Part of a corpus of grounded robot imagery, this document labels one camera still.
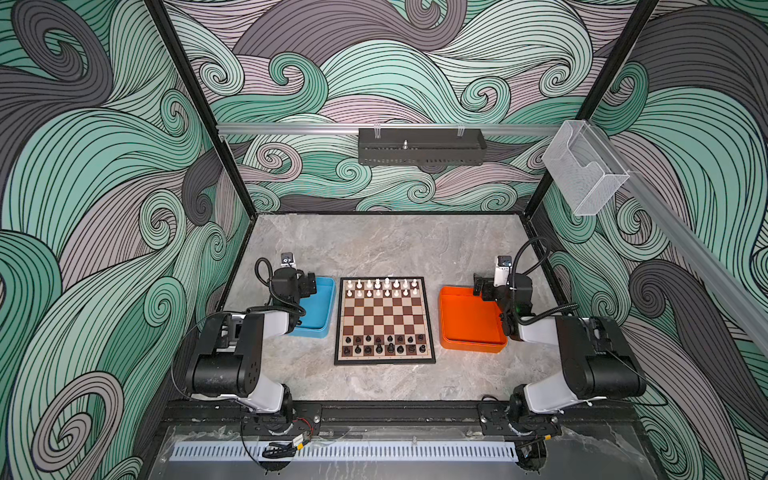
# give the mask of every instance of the orange tray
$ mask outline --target orange tray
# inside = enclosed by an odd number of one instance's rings
[[[499,353],[507,336],[496,302],[483,302],[472,288],[444,286],[440,290],[440,344],[444,349]]]

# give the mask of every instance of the wire mesh file holder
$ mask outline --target wire mesh file holder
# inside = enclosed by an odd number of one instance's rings
[[[629,174],[600,128],[566,120],[543,156],[544,165],[574,215],[597,215]]]

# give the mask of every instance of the chessboard black border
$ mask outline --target chessboard black border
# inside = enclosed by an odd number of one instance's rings
[[[429,349],[432,353],[431,357],[428,359],[391,359],[391,360],[379,360],[377,362],[373,362],[371,360],[339,360],[339,341],[341,340],[341,306],[344,303],[343,300],[344,297],[344,282],[347,280],[376,280],[377,278],[381,280],[382,278],[393,278],[393,279],[410,279],[415,278],[417,280],[422,281],[422,298],[424,299],[424,308],[426,311],[426,317],[427,317],[427,334],[429,335]],[[339,279],[339,301],[338,305],[336,306],[336,348],[333,349],[333,365],[386,365],[386,364],[394,364],[394,365],[410,365],[414,363],[428,363],[433,364],[437,362],[437,359],[435,358],[435,342],[432,338],[432,321],[430,320],[429,315],[429,304],[427,303],[427,284],[426,281],[424,281],[423,276],[390,276],[390,275],[384,275],[384,276],[343,276]]]

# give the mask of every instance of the blue tray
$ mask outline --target blue tray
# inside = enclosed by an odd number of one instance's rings
[[[318,276],[317,293],[302,298],[299,305],[306,310],[301,317],[301,325],[293,329],[290,335],[308,336],[316,339],[325,338],[331,326],[333,301],[336,296],[336,281],[327,276]]]

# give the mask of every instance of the wallpaper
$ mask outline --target wallpaper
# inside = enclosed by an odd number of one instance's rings
[[[0,186],[3,478],[135,478],[249,223],[141,0],[0,2]]]
[[[166,0],[219,122],[559,124],[635,1]],[[479,167],[363,167],[357,138],[232,135],[261,211],[516,211],[547,139]]]
[[[650,20],[593,121],[768,309],[766,8],[712,2]],[[621,324],[669,399],[636,408],[670,478],[766,478],[768,360],[740,319],[627,191],[596,217],[574,217],[554,187],[544,206],[535,227],[567,296]],[[649,388],[641,400],[663,399]]]

